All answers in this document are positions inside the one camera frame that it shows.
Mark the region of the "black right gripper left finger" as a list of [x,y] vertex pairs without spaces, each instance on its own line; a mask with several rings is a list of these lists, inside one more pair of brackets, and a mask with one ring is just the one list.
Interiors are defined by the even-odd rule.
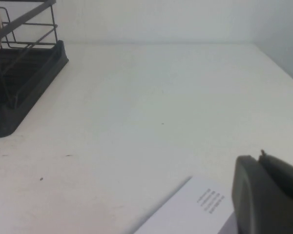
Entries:
[[293,234],[293,194],[286,194],[258,159],[239,156],[232,201],[240,234]]

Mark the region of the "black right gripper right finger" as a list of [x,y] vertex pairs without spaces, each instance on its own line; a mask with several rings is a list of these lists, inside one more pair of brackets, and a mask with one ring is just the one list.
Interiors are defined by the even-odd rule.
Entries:
[[293,166],[261,150],[259,163],[277,185],[286,193],[293,194]]

